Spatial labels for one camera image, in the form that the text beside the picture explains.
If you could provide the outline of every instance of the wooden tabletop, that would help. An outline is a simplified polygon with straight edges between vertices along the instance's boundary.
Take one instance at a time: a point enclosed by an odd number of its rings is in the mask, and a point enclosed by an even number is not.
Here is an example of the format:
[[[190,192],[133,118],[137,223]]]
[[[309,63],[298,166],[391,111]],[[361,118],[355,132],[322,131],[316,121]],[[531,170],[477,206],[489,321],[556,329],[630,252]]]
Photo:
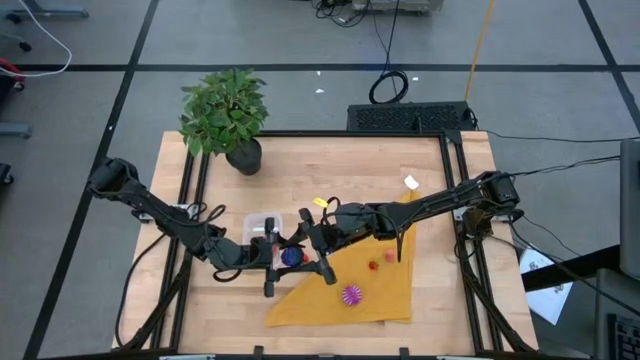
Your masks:
[[[446,188],[437,139],[429,138],[300,138],[262,137],[262,169],[245,177],[223,156],[211,159],[204,201],[227,211],[215,221],[227,237],[242,241],[245,216],[279,212],[288,237],[299,222],[298,209],[309,208],[316,218],[314,197],[338,196],[342,202],[392,201],[407,191],[403,179],[412,175],[424,195]],[[486,133],[463,133],[469,175],[495,169]],[[459,181],[455,152],[452,166]],[[151,191],[175,203],[186,150],[177,132],[164,134]],[[189,199],[193,200],[199,159],[196,159]],[[473,354],[460,267],[453,254],[451,215],[417,224],[413,273],[412,323],[375,322],[341,326],[282,326],[266,328],[264,318],[305,274],[291,274],[276,283],[276,296],[263,297],[263,271],[245,271],[230,283],[212,279],[213,267],[194,261],[185,310],[180,352],[251,353],[255,345],[267,354],[393,355],[409,347],[412,355]],[[495,223],[495,235],[511,241],[508,226]],[[159,234],[153,224],[142,225],[136,256]],[[131,279],[121,322],[123,339],[130,339],[158,301],[168,241],[151,251]],[[537,341],[512,248],[485,241],[495,303],[513,328],[531,346]],[[491,348],[486,314],[478,302],[485,348]],[[168,344],[174,310],[167,313],[162,344]]]

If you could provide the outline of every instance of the yellow pole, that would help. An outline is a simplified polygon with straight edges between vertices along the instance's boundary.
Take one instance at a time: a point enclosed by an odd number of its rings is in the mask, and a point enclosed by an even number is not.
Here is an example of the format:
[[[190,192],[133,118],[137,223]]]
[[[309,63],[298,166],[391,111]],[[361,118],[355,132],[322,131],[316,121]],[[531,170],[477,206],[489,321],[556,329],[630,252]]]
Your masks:
[[[473,62],[471,63],[471,71],[469,72],[469,79],[467,80],[467,90],[464,93],[464,101],[469,101],[469,93],[471,93],[471,82],[473,80],[473,73],[476,71],[476,63],[478,62],[478,56],[480,55],[480,48],[482,47],[482,43],[484,42],[484,35],[487,32],[487,27],[489,26],[489,20],[491,19],[491,12],[493,12],[493,3],[495,1],[491,0],[489,2],[489,9],[487,9],[487,15],[484,17],[484,24],[482,25],[482,32],[480,33],[480,38],[478,39],[478,45],[476,45],[476,54],[473,56]]]

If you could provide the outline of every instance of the white paper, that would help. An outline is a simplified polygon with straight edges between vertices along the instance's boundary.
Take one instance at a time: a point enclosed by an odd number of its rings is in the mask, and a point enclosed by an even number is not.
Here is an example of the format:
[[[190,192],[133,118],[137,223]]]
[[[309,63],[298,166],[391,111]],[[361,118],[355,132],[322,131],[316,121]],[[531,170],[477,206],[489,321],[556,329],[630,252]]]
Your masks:
[[[404,178],[404,184],[407,185],[407,187],[411,190],[415,190],[418,188],[418,186],[420,186],[416,179],[414,179],[411,175]]]
[[[527,249],[520,258],[520,274],[552,265],[546,256],[531,249]],[[564,303],[567,301],[573,283],[566,283],[556,287],[531,291],[527,293],[529,308],[553,325],[558,323]]]

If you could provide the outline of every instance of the black cable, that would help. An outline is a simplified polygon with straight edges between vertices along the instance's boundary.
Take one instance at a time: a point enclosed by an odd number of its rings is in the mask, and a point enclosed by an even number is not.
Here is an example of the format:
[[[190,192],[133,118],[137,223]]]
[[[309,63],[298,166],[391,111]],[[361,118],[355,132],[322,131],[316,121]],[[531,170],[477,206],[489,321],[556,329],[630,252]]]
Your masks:
[[[371,15],[373,16],[373,28],[376,31],[376,36],[378,37],[378,40],[380,40],[380,45],[382,45],[382,48],[384,49],[384,53],[387,55],[386,57],[386,61],[384,64],[384,69],[382,70],[382,74],[384,74],[385,70],[387,70],[387,66],[389,66],[389,49],[387,49],[387,45],[384,43],[384,40],[382,40],[382,36],[380,35],[380,31],[378,30],[378,20],[376,18],[376,14],[375,12],[371,13]],[[393,93],[398,96],[398,89],[396,88],[396,78],[395,76],[391,77],[391,83],[393,84]]]
[[[526,136],[510,136],[510,135],[502,135],[497,132],[491,130],[480,130],[487,132],[489,134],[495,135],[499,138],[503,139],[514,139],[514,140],[544,140],[544,141],[558,141],[558,142],[568,142],[568,143],[577,143],[577,144],[593,144],[593,143],[609,143],[609,142],[620,142],[624,140],[637,140],[640,139],[640,136],[628,137],[628,138],[618,138],[618,139],[595,139],[595,140],[577,140],[577,139],[564,139],[564,138],[552,138],[552,137],[526,137]]]
[[[489,235],[488,237],[490,237],[490,238],[492,238],[492,239],[494,239],[494,240],[498,240],[498,241],[500,241],[500,242],[503,242],[503,243],[505,243],[505,244],[507,244],[507,245],[511,246],[515,251],[518,251],[518,250],[520,249],[520,248],[518,248],[516,245],[514,245],[513,243],[511,243],[511,242],[509,242],[509,241],[507,241],[507,240],[505,240],[505,239],[501,239],[501,238],[496,237],[496,236],[494,236],[494,235]],[[516,237],[514,237],[514,238],[513,238],[513,241],[514,241],[516,244],[518,244],[518,245],[522,246],[522,248],[523,248],[523,249],[533,250],[533,251],[538,251],[537,247],[530,247],[529,245],[527,245],[527,244],[525,244],[525,243],[523,243],[523,242],[519,241],[519,240],[518,240],[518,238],[516,238]],[[563,258],[561,258],[561,257],[559,257],[559,256],[555,256],[555,255],[551,255],[551,254],[545,254],[545,255],[546,255],[547,257],[553,257],[553,258],[555,258],[555,259],[557,259],[557,260],[560,260],[560,261],[566,261],[565,259],[563,259]]]
[[[198,216],[200,216],[204,211],[207,210],[207,204],[204,202],[200,202],[200,203],[193,203],[191,205],[189,205],[187,207],[187,211],[189,211],[189,209],[192,206],[198,206],[198,211],[192,216],[192,218],[197,218]],[[166,234],[162,234],[160,235],[156,240],[154,240],[146,249],[144,249],[140,255],[138,255],[138,257],[133,261],[133,264],[131,264],[131,267],[129,268],[129,272],[127,273],[127,277],[124,280],[124,286],[122,289],[122,295],[120,297],[120,306],[118,307],[118,314],[116,316],[116,325],[115,325],[115,338],[116,338],[116,343],[118,344],[119,347],[123,347],[123,342],[122,342],[122,338],[120,337],[120,320],[122,318],[122,311],[124,310],[124,303],[126,302],[127,299],[127,292],[129,291],[129,282],[131,281],[131,276],[133,275],[133,271],[135,270],[136,266],[138,266],[138,263],[140,262],[140,260],[142,260],[142,258],[149,253],[149,251],[151,251],[154,247],[156,247],[156,245],[158,245],[160,243],[160,241],[162,239],[164,239],[166,236]]]
[[[237,278],[238,278],[238,276],[240,276],[240,274],[242,274],[242,269],[238,269],[238,270],[236,270],[236,273],[235,273],[235,274],[231,275],[231,276],[230,276],[230,277],[228,277],[228,278],[221,278],[221,277],[218,275],[218,274],[222,274],[223,272],[226,272],[226,271],[230,271],[230,270],[216,270],[216,271],[213,273],[213,279],[214,279],[215,281],[217,281],[217,282],[222,282],[222,283],[225,283],[225,282],[231,282],[231,281],[233,281],[233,280],[237,279]]]
[[[342,205],[342,203],[340,202],[340,199],[338,199],[338,197],[336,196],[332,196],[327,200],[327,207],[323,207],[322,208],[322,218],[320,219],[320,224],[323,225],[329,225],[329,222],[327,221],[327,209],[329,208],[329,205],[331,205],[332,202],[336,202],[336,208],[340,205]]]
[[[576,256],[582,256],[581,254],[578,254],[577,252],[573,251],[570,247],[565,245],[562,242],[562,240],[560,240],[560,238],[557,237],[556,234],[554,234],[551,230],[547,229],[546,227],[544,227],[544,226],[542,226],[542,225],[540,225],[538,223],[535,223],[535,222],[531,221],[526,215],[522,215],[522,218],[527,220],[529,222],[529,224],[531,224],[533,226],[536,226],[536,227],[546,231],[549,235],[553,236],[556,239],[556,241],[560,244],[560,246],[562,246],[563,248],[567,249],[569,252],[573,253]]]
[[[524,243],[529,244],[529,246],[532,246],[528,241],[526,241],[522,236],[520,236],[520,234],[518,233],[518,231],[516,230],[516,228],[513,226],[513,223],[510,222],[509,226],[511,227],[511,231],[513,231],[513,234],[519,238],[520,240],[522,240]],[[573,271],[569,270],[566,266],[562,265],[560,262],[556,261],[555,259],[553,259],[552,256],[549,256],[548,254],[544,253],[543,251],[541,251],[538,248],[535,248],[535,250],[537,252],[539,252],[540,254],[546,256],[547,258],[549,258],[549,260],[551,260],[551,262],[553,262],[555,264],[555,266],[560,269],[560,271],[564,272],[565,274],[569,275],[570,277],[572,277],[573,279],[575,279],[576,281],[580,281],[581,283],[585,284],[586,286],[590,287],[591,289],[593,289],[596,293],[606,297],[607,299],[611,300],[612,302],[616,303],[617,305],[621,306],[622,308],[624,308],[625,310],[632,312],[634,315],[636,316],[640,316],[640,311],[632,308],[631,306],[625,304],[624,302],[616,299],[615,297],[607,294],[606,292],[598,289],[596,286],[591,285],[591,283],[589,283],[587,280],[585,280],[583,277],[579,276],[578,274],[574,273]]]
[[[120,318],[122,317],[122,311],[124,309],[124,303],[125,303],[125,301],[127,299],[127,291],[129,290],[129,281],[131,280],[131,275],[133,275],[133,271],[135,270],[136,266],[138,266],[138,263],[140,262],[142,257],[144,257],[149,251],[151,251],[151,249],[156,247],[156,245],[158,245],[160,243],[160,240],[164,239],[165,236],[166,236],[165,234],[160,235],[160,237],[158,237],[156,240],[154,240],[151,243],[151,245],[149,245],[146,249],[144,249],[140,253],[140,255],[138,255],[138,257],[133,261],[133,264],[131,265],[131,268],[129,268],[129,272],[127,273],[127,277],[124,280],[124,287],[122,289],[122,296],[120,298],[120,307],[118,308],[118,315],[116,316],[116,329],[115,329],[116,343],[120,347],[124,346],[124,344],[122,343],[122,339],[120,337]]]
[[[338,25],[341,28],[352,28],[358,24],[360,24],[360,22],[362,22],[362,20],[365,18],[365,16],[367,15],[367,12],[369,10],[369,7],[371,6],[371,0],[368,0],[367,3],[365,4],[364,8],[361,11],[357,11],[356,14],[352,15],[351,17],[349,17],[346,20],[343,20],[341,18],[338,18],[338,20],[336,20],[336,17],[339,16],[342,11],[344,10],[344,8],[349,4],[349,1],[326,1],[326,0],[321,0],[318,1],[317,3],[313,3],[313,1],[311,1],[311,7],[314,8],[316,10],[316,18],[318,19],[330,19],[334,24]]]
[[[617,138],[617,139],[584,139],[584,140],[582,140],[582,139],[552,138],[552,137],[547,137],[547,136],[533,136],[533,137],[530,137],[530,136],[502,135],[502,134],[499,134],[499,133],[497,133],[495,131],[481,129],[480,126],[478,126],[478,118],[476,117],[475,112],[471,108],[468,108],[467,110],[465,110],[465,116],[469,117],[469,120],[471,120],[471,125],[473,127],[475,127],[476,130],[484,131],[486,133],[492,134],[492,135],[494,135],[496,137],[503,138],[503,139],[557,141],[557,142],[568,142],[568,143],[574,143],[574,144],[596,144],[596,143],[609,143],[609,142],[620,142],[620,141],[625,141],[625,140],[638,140],[638,139],[640,139],[640,136],[628,137],[628,138]]]
[[[593,159],[587,159],[587,160],[580,160],[578,162],[575,162],[573,164],[570,165],[555,165],[555,166],[550,166],[550,167],[546,167],[546,168],[542,168],[542,169],[537,169],[537,170],[531,170],[531,171],[521,171],[521,172],[517,172],[517,173],[507,173],[509,174],[509,176],[528,176],[528,175],[533,175],[533,174],[548,174],[554,171],[563,171],[563,170],[568,170],[568,169],[572,169],[575,167],[579,167],[579,166],[584,166],[584,165],[595,165],[595,164],[601,164],[601,163],[605,163],[605,162],[609,162],[609,161],[616,161],[616,160],[620,160],[620,155],[614,155],[614,156],[607,156],[607,157],[601,157],[601,158],[593,158]]]
[[[476,250],[477,248],[474,246],[473,250],[471,250],[470,253],[467,254],[466,257],[462,257],[460,256],[460,246],[466,246],[464,241],[456,241],[456,243],[453,245],[453,255],[455,255],[456,258],[458,258],[458,260],[460,261],[467,261],[469,259],[471,259],[473,257],[473,255],[476,254]]]
[[[373,25],[375,27],[376,34],[378,35],[378,39],[382,43],[382,47],[385,50],[386,59],[385,59],[384,68],[382,69],[382,73],[378,77],[378,80],[376,80],[376,82],[373,83],[373,86],[371,86],[371,89],[369,90],[369,101],[372,104],[398,103],[407,95],[407,92],[409,92],[409,78],[407,77],[407,74],[404,71],[398,71],[398,70],[388,71],[389,68],[391,67],[391,61],[390,61],[391,46],[393,45],[393,35],[395,34],[395,30],[396,30],[396,21],[398,20],[399,9],[400,9],[400,0],[396,0],[396,6],[393,13],[393,24],[391,25],[391,34],[389,35],[388,47],[385,46],[384,41],[382,41],[382,37],[380,36],[380,33],[378,31],[378,23],[376,21],[375,15],[373,17],[373,21],[374,21]],[[393,90],[395,92],[395,96],[392,99],[387,101],[378,101],[375,98],[376,89],[378,88],[378,85],[380,85],[380,83],[382,83],[382,81],[384,81],[387,78],[392,78],[393,80]],[[400,80],[402,80],[402,89],[400,90],[400,93],[397,92],[397,89],[395,86],[395,80],[393,78],[399,78]]]
[[[138,196],[138,197],[145,197],[142,194],[138,194],[136,192],[127,192],[127,191],[123,191],[123,192],[98,192],[97,193],[101,194],[101,195],[132,195],[132,196]],[[179,220],[174,219],[173,217],[169,216],[169,214],[167,214],[166,212],[164,212],[160,207],[158,207],[156,204],[154,204],[153,202],[150,203],[151,206],[154,207],[154,209],[156,209],[156,211],[158,211],[162,216],[164,216],[168,221],[174,222],[180,226],[185,226],[185,227],[198,227],[198,226],[202,226],[203,228],[203,233],[204,233],[204,237],[210,242],[213,243],[214,245],[217,244],[217,242],[220,241],[220,239],[211,239],[210,234],[209,234],[209,223],[212,222],[213,220],[217,219],[218,217],[220,217],[225,210],[227,209],[227,206],[224,204],[220,204],[218,206],[216,206],[213,210],[211,210],[211,212],[209,212],[209,215],[207,215],[207,217],[203,220],[203,221],[199,221],[199,222],[194,222],[194,223],[185,223]],[[198,212],[194,215],[194,217],[200,216],[206,209],[207,209],[207,204],[204,202],[200,202],[200,203],[193,203],[191,205],[189,205],[189,207],[191,206],[201,206],[202,208],[200,208],[198,210]],[[235,264],[229,264],[224,260],[224,257],[222,256],[222,253],[220,252],[220,249],[218,249],[217,246],[213,246],[212,250],[216,252],[216,254],[218,255],[218,257],[220,258],[220,261],[223,263],[224,266],[226,267],[232,267],[234,269],[247,269],[253,265],[255,265],[259,260],[260,260],[260,256],[261,256],[261,252],[258,252],[258,255],[255,257],[255,259],[253,261],[251,261],[248,264],[239,266],[239,265],[235,265]]]

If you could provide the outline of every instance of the plastic box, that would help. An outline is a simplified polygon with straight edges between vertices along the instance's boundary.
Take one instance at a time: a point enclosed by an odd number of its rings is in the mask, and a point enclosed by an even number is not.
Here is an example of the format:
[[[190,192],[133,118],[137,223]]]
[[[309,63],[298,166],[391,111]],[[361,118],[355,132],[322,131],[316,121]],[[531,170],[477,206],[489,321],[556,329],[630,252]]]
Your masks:
[[[242,225],[242,244],[249,245],[251,239],[254,237],[264,236],[264,221],[272,217],[274,219],[273,231],[282,231],[282,215],[280,213],[254,213],[249,214],[244,218]],[[281,251],[277,248],[273,248],[273,268],[278,269],[284,267],[282,260],[280,260]]]

